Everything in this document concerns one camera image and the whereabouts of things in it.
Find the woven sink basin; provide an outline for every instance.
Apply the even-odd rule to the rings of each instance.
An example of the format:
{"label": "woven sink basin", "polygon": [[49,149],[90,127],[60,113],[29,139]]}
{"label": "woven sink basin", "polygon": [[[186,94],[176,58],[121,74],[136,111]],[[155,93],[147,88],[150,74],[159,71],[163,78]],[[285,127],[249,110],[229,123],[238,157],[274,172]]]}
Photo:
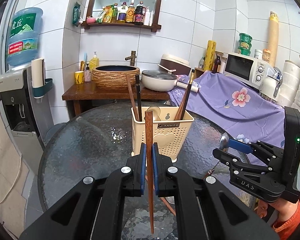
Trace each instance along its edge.
{"label": "woven sink basin", "polygon": [[100,66],[92,69],[92,80],[106,90],[122,90],[128,87],[126,74],[129,75],[131,85],[136,83],[135,75],[140,69],[132,66]]}

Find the blue gripper pad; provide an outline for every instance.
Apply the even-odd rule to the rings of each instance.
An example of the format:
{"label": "blue gripper pad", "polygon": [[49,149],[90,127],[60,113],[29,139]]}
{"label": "blue gripper pad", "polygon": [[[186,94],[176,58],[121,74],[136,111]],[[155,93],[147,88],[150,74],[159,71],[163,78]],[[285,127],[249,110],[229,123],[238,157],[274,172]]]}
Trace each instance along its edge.
{"label": "blue gripper pad", "polygon": [[246,154],[253,152],[253,149],[250,147],[249,144],[246,144],[244,142],[239,142],[234,139],[229,139],[228,146],[232,149],[235,149],[237,151],[240,151],[240,152],[246,153]]}
{"label": "blue gripper pad", "polygon": [[141,195],[143,195],[145,191],[145,175],[146,175],[146,144],[144,144],[143,147],[142,166],[141,166],[141,174],[140,174]]}
{"label": "blue gripper pad", "polygon": [[157,155],[155,152],[154,144],[152,145],[152,161],[153,161],[154,192],[156,195],[158,195],[158,193],[159,193],[158,166],[157,166]]}

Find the pink bowl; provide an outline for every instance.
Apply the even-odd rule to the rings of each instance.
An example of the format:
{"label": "pink bowl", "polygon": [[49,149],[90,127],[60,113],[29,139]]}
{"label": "pink bowl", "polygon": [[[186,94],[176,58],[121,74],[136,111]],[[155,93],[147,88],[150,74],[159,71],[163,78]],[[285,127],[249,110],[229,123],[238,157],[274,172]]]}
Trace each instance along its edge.
{"label": "pink bowl", "polygon": [[96,19],[95,19],[94,17],[88,17],[88,18],[86,19],[86,22],[87,22],[87,24],[95,23],[95,22],[96,22]]}

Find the pink flower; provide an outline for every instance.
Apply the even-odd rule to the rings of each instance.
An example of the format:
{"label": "pink flower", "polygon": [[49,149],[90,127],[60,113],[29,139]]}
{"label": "pink flower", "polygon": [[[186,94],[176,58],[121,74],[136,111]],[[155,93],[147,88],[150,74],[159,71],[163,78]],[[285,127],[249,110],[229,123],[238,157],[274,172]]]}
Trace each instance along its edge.
{"label": "pink flower", "polygon": [[244,107],[246,105],[246,102],[248,103],[250,101],[250,96],[247,95],[248,90],[246,88],[242,88],[239,91],[235,91],[232,94],[232,98],[234,99],[232,101],[232,104],[234,106],[240,106],[240,107]]}

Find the beige plastic utensil holder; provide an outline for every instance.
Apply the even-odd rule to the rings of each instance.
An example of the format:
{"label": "beige plastic utensil holder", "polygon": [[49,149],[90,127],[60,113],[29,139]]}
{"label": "beige plastic utensil holder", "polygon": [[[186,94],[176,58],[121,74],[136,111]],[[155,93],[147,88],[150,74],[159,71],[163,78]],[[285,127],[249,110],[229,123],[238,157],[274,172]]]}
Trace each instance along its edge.
{"label": "beige plastic utensil holder", "polygon": [[[145,111],[149,106],[142,107],[142,120],[138,122],[132,112],[132,156],[140,153],[141,143],[146,143],[146,128],[145,128]],[[183,120],[174,121],[174,118],[179,109],[178,106],[159,106],[161,113],[160,119],[162,121],[153,122],[153,142],[158,143],[159,153],[169,156],[172,162],[177,161],[177,156],[186,139],[193,117],[185,111]]]}

